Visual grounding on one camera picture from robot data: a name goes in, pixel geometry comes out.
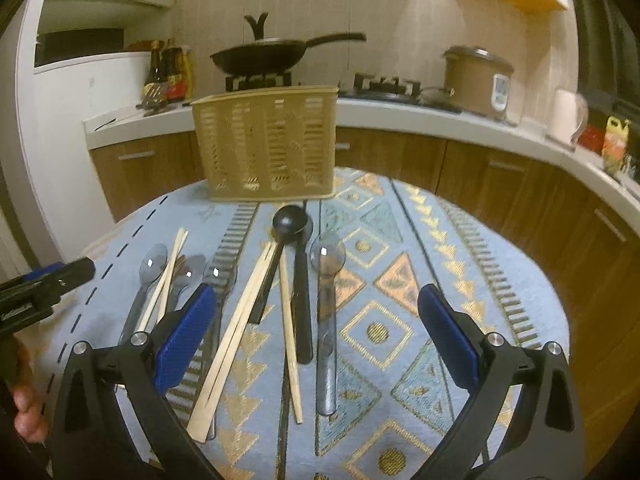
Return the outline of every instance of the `basket rim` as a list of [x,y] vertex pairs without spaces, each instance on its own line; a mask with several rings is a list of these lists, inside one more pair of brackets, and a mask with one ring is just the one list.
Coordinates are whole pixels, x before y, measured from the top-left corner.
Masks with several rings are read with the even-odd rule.
[[309,86],[278,86],[272,88],[260,88],[255,90],[239,90],[236,92],[225,92],[223,94],[214,94],[197,99],[191,102],[191,106],[203,105],[216,101],[226,101],[231,99],[254,97],[254,96],[276,96],[286,94],[305,94],[305,93],[325,93],[337,94],[338,87],[330,85],[309,85]]

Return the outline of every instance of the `pan handle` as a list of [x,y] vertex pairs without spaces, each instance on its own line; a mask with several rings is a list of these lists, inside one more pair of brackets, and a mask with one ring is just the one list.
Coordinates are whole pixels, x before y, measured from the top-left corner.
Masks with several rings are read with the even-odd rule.
[[327,34],[307,40],[306,47],[322,45],[323,43],[334,43],[335,41],[367,41],[367,35],[364,32],[338,32],[336,34]]
[[258,21],[255,21],[255,18],[250,15],[246,15],[244,18],[247,20],[249,25],[251,25],[251,30],[254,32],[254,40],[263,40],[264,39],[264,22],[269,15],[268,12],[263,12],[258,18]]

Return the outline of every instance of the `table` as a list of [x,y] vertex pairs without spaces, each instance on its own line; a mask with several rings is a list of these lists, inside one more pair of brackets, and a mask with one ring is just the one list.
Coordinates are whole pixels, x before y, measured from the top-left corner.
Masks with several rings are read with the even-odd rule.
[[[562,306],[543,273],[516,247],[454,205],[402,182],[336,168],[335,187],[334,198],[309,201],[307,211],[314,237],[333,230],[348,250],[336,280],[338,410],[316,416],[312,362],[300,367],[305,421],[294,421],[288,396],[282,395],[286,361],[276,277],[263,321],[249,325],[242,338],[218,409],[218,436],[201,446],[227,479],[410,478],[467,398],[417,317],[417,294],[427,283],[437,283],[449,303],[469,313],[482,330],[498,331],[526,348],[554,340],[569,354]],[[278,206],[264,203],[257,209],[239,259],[238,284],[226,302],[223,330],[269,239]],[[41,326],[44,344],[36,378],[47,393],[47,416],[52,417],[73,343],[87,340],[94,348],[117,343],[146,251],[158,242],[171,248],[183,226],[190,232],[183,253],[208,259],[237,207],[211,203],[206,182],[198,182],[143,206],[87,248],[95,279],[67,295]],[[286,250],[292,267],[293,248]],[[316,291],[310,269],[313,319]],[[190,293],[183,292],[178,306]],[[192,383],[185,380],[168,394],[182,420],[188,420],[193,403]],[[518,391],[511,389],[494,427],[491,456]],[[126,393],[118,394],[139,452],[153,463]]]

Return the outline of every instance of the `metal screw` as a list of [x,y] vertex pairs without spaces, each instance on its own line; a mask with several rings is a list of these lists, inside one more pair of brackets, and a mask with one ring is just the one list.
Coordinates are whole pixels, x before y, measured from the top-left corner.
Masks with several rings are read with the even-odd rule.
[[74,345],[74,354],[82,355],[86,352],[86,343],[84,341],[78,341]]
[[549,350],[553,355],[560,355],[562,352],[562,347],[555,341],[547,343],[546,349]]
[[133,346],[142,346],[144,343],[146,343],[147,339],[148,336],[146,335],[146,332],[136,332],[131,336],[130,341]]
[[489,335],[487,335],[486,340],[491,346],[504,345],[504,338],[497,332],[491,332]]

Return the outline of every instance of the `silver drawer handle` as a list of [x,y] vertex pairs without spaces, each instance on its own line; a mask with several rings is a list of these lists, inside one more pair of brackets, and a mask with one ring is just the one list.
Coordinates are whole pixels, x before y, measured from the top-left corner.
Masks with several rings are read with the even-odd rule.
[[500,162],[499,160],[493,159],[489,161],[489,167],[507,171],[519,171],[520,173],[524,173],[526,171],[522,166],[516,166],[515,164],[508,164],[506,162]]
[[147,158],[148,156],[154,156],[156,152],[150,150],[149,152],[128,153],[127,155],[121,155],[118,160],[131,160],[132,158]]
[[620,232],[620,229],[618,229],[615,225],[613,225],[613,222],[611,220],[609,220],[605,214],[600,211],[600,209],[596,209],[594,211],[594,214],[600,219],[602,220],[602,223],[604,225],[606,225],[609,229],[611,229],[611,232],[613,232],[613,234],[615,234],[618,239],[624,244],[626,243],[626,236],[622,234],[622,232]]

